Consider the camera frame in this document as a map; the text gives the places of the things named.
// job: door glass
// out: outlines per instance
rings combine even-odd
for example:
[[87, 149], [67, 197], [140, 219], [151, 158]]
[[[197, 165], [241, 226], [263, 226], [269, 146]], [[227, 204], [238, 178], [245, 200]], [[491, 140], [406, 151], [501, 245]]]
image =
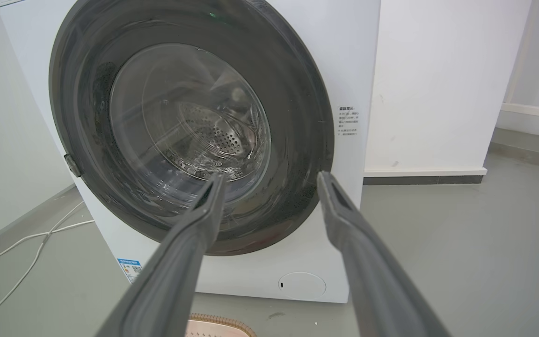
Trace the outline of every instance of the door glass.
[[206, 179], [224, 173], [231, 203], [265, 173], [271, 139], [259, 98], [207, 51], [172, 43], [138, 52], [109, 104], [118, 148], [160, 198], [188, 207]]

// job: washing machine door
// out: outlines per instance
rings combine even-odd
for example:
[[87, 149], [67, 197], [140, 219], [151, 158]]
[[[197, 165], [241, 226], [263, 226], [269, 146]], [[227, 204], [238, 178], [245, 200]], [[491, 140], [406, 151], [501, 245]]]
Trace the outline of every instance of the washing machine door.
[[317, 205], [334, 128], [312, 56], [263, 0], [79, 0], [53, 46], [66, 160], [161, 241], [212, 174], [228, 180], [208, 254], [263, 249]]

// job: black baseboard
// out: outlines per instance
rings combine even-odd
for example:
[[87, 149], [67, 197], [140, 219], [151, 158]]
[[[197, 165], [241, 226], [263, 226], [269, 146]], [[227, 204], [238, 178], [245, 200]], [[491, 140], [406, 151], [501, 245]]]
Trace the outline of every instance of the black baseboard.
[[484, 176], [363, 177], [363, 185], [449, 185], [481, 183]]

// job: white cable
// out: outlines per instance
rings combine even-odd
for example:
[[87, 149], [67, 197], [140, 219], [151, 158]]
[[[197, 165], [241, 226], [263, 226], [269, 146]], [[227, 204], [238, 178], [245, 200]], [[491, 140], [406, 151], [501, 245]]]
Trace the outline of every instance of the white cable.
[[[66, 227], [63, 227], [63, 228], [60, 228], [60, 229], [56, 229], [52, 232], [53, 233], [58, 233], [58, 232], [62, 232], [63, 230], [68, 230], [68, 229], [71, 229], [71, 228], [75, 228], [75, 227], [78, 227], [78, 226], [82, 226], [82, 225], [85, 225], [85, 224], [92, 224], [95, 220], [90, 220], [90, 221], [84, 221], [84, 222], [79, 222], [77, 224], [73, 224], [73, 225], [70, 225], [70, 226], [66, 226]], [[7, 248], [5, 251], [3, 252], [0, 252], [0, 256], [2, 256], [3, 254], [6, 254], [7, 252], [11, 251], [14, 247], [16, 247], [17, 245], [21, 244], [22, 242], [28, 240], [28, 239], [32, 239], [33, 237], [39, 237], [39, 236], [42, 236], [42, 235], [46, 235], [48, 232], [43, 232], [43, 233], [38, 233], [38, 234], [33, 234], [33, 235], [28, 235], [26, 237], [23, 237], [21, 238], [17, 243], [14, 243], [13, 245], [11, 245], [9, 248]]]
[[[78, 205], [76, 205], [76, 207], [74, 207], [71, 211], [68, 212], [68, 214], [64, 215], [64, 217], [62, 218], [62, 220], [58, 221], [57, 224], [55, 224], [55, 226], [53, 226], [53, 228], [51, 228], [51, 230], [49, 230], [49, 232], [47, 233], [39, 233], [39, 234], [33, 234], [33, 235], [30, 235], [30, 237], [34, 237], [35, 235], [36, 236], [39, 236], [39, 235], [45, 235], [45, 239], [43, 239], [43, 241], [41, 242], [41, 245], [39, 245], [39, 249], [36, 251], [36, 256], [35, 256], [35, 259], [32, 260], [32, 263], [30, 264], [30, 267], [28, 267], [28, 270], [26, 270], [26, 273], [24, 273], [24, 275], [22, 275], [22, 277], [18, 280], [18, 282], [16, 282], [15, 286], [13, 288], [11, 288], [11, 290], [9, 290], [9, 292], [7, 293], [7, 295], [0, 300], [0, 306], [8, 299], [9, 295], [11, 295], [11, 293], [14, 292], [14, 290], [16, 290], [16, 288], [20, 285], [20, 283], [22, 283], [22, 281], [24, 281], [24, 278], [26, 278], [26, 275], [28, 275], [28, 273], [30, 273], [30, 270], [32, 269], [32, 267], [35, 266], [36, 264], [36, 261], [38, 260], [39, 258], [39, 255], [41, 254], [41, 250], [43, 250], [43, 246], [45, 245], [45, 242], [47, 242], [47, 239], [49, 239], [49, 236], [51, 236], [51, 234], [53, 233], [53, 231], [58, 228], [58, 226], [64, 221], [66, 220], [66, 218], [68, 217], [68, 215], [70, 215], [75, 209], [77, 209], [81, 204], [83, 204], [84, 201], [82, 201], [81, 203], [79, 203]], [[67, 226], [65, 228], [62, 228], [60, 229], [60, 231], [62, 230], [65, 230], [65, 229], [69, 229], [69, 227], [76, 227], [76, 226], [79, 226], [80, 224], [75, 224], [75, 225], [70, 225], [70, 226]], [[3, 254], [5, 254], [7, 251], [9, 251], [11, 248], [17, 246], [19, 243], [23, 242], [24, 239], [26, 238], [23, 238], [21, 239], [20, 241], [18, 241], [17, 243], [15, 243], [12, 247], [9, 247], [8, 249], [6, 249], [5, 251], [3, 251], [2, 253], [0, 253], [0, 256], [2, 256]]]

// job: blue and white sticker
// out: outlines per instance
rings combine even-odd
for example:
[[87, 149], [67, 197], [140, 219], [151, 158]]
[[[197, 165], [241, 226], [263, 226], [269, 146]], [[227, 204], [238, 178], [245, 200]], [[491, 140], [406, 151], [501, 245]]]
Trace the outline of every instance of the blue and white sticker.
[[137, 279], [138, 274], [140, 274], [143, 270], [141, 263], [135, 260], [124, 260], [123, 258], [119, 258], [118, 262], [124, 270], [124, 274], [126, 274], [128, 281], [130, 281], [130, 283], [134, 283], [134, 280]]

